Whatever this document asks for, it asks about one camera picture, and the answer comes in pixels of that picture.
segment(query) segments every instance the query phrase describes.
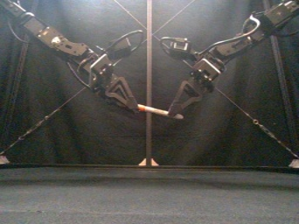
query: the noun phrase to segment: black backdrop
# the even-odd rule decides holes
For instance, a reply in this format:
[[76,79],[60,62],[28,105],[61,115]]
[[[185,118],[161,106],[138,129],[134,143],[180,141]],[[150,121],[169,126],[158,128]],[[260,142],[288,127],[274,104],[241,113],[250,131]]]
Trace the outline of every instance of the black backdrop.
[[[21,1],[26,10],[32,2]],[[250,11],[261,11],[262,7],[258,0],[153,1],[153,107],[169,108],[180,82],[190,71],[182,62],[162,53],[157,39],[164,36],[188,38],[198,51],[232,38]],[[133,30],[145,32],[145,15],[145,0],[40,0],[36,11],[36,16],[72,42],[84,42],[92,49],[106,47],[112,39]],[[1,147],[5,148],[82,86],[72,77],[65,62],[32,40],[14,106],[13,109],[8,107],[22,44],[9,32],[4,14],[0,34]],[[281,40],[280,47],[292,113],[297,118],[297,37]],[[145,51],[144,43],[114,68],[141,104],[145,104],[146,95]],[[201,102],[184,110],[182,120],[153,115],[153,160],[158,165],[288,165],[292,159],[288,152],[222,96],[296,151],[269,40],[228,63],[214,86],[218,91],[205,94]],[[85,89],[5,155],[16,163],[137,165],[145,158],[145,114],[134,115],[106,104]]]

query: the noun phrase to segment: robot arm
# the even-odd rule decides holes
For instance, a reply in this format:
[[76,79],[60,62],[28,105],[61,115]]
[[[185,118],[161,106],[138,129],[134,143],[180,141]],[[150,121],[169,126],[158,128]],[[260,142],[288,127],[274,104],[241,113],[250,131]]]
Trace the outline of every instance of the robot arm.
[[144,39],[142,31],[128,33],[116,40],[102,54],[96,54],[84,43],[72,43],[68,41],[61,33],[48,26],[30,12],[26,12],[17,3],[10,0],[0,0],[0,7],[2,7],[5,13],[25,29],[29,35],[36,37],[66,58],[70,64],[78,67],[77,72],[74,70],[72,72],[88,76],[88,81],[86,83],[82,81],[82,84],[85,84],[90,91],[98,93],[104,98],[114,100],[121,106],[137,111],[136,98],[132,95],[124,77],[117,77],[113,74],[110,60],[128,56],[137,48],[130,50],[126,39],[129,36],[140,34],[140,46]]
[[[274,35],[297,15],[299,1],[283,1],[268,11],[252,13],[242,25],[241,33],[234,38],[214,43],[201,52],[192,50],[186,38],[161,38],[160,46],[164,52],[174,59],[193,62],[190,78],[180,85],[168,110],[169,116],[180,113],[186,106],[201,99],[205,92],[212,91],[212,81],[225,71],[225,64]],[[170,41],[168,48],[164,47],[165,41]],[[181,100],[182,93],[190,97],[186,101]]]

